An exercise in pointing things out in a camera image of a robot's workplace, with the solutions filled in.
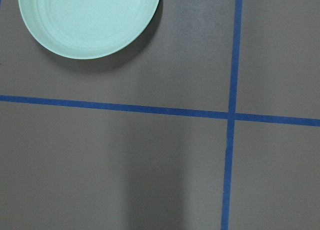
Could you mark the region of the light green plate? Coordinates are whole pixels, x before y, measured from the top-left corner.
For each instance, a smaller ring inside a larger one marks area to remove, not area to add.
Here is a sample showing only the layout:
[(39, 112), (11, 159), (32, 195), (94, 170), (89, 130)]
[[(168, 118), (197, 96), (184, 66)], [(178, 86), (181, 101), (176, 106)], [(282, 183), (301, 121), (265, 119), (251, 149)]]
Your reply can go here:
[(91, 60), (116, 53), (138, 38), (160, 0), (18, 0), (33, 38), (59, 56)]

